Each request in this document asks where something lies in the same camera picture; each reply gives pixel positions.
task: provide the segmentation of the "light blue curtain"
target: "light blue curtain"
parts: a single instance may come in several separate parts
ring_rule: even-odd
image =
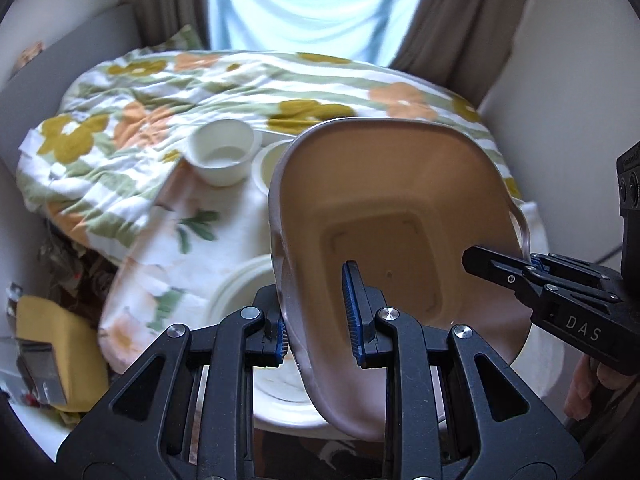
[[[419,0],[209,0],[213,50],[313,52],[386,66]]]

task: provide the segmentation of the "headboard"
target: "headboard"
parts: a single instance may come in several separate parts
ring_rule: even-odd
[[[0,158],[9,171],[15,174],[29,129],[58,112],[82,72],[141,46],[133,8],[120,5],[84,22],[9,79],[0,90]]]

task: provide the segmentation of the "printed green leaf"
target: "printed green leaf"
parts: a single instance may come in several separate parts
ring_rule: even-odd
[[[185,227],[188,227],[189,229],[191,229],[195,234],[197,234],[203,240],[208,240],[209,242],[211,242],[216,239],[216,235],[209,230],[209,226],[207,224],[189,222],[187,220],[183,220],[180,223]]]
[[[204,209],[198,209],[198,212],[196,213],[195,216],[192,216],[190,218],[185,218],[182,221],[183,222],[196,222],[196,223],[203,223],[203,222],[216,222],[220,220],[220,213],[217,211],[207,211]]]
[[[189,241],[189,235],[187,231],[178,226],[178,238],[180,241],[180,253],[188,254],[191,252],[191,243]]]

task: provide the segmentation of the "human hand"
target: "human hand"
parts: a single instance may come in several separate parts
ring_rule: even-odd
[[[569,393],[564,401],[564,414],[574,420],[583,420],[591,411],[590,396],[598,382],[609,390],[622,390],[634,379],[634,376],[622,375],[601,363],[594,371],[590,367],[590,357],[583,354],[575,366]]]

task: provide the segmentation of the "white wall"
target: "white wall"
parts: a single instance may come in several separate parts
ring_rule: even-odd
[[[640,140],[627,0],[535,0],[481,113],[552,251],[593,260],[622,242],[616,158]]]
[[[55,43],[118,0],[15,0],[0,23],[0,86],[20,53],[36,41]]]

